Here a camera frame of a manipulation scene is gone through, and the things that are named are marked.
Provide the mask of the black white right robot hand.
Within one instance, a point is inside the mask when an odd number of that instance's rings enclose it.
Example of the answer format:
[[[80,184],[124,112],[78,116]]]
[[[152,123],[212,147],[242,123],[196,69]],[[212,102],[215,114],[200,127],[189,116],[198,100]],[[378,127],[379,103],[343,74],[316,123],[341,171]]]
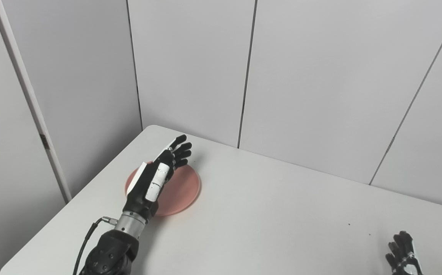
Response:
[[[421,265],[416,257],[413,238],[405,230],[393,236],[388,243],[390,253],[385,259],[390,265],[392,275],[423,275]]]

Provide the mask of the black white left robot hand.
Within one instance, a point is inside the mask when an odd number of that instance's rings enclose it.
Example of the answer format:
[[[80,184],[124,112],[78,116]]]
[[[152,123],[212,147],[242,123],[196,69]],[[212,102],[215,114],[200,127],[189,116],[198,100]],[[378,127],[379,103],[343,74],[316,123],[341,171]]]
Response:
[[[138,214],[148,222],[156,214],[166,183],[174,172],[188,164],[191,156],[191,142],[185,134],[176,137],[151,162],[143,162],[137,169],[126,189],[126,203],[123,211]]]

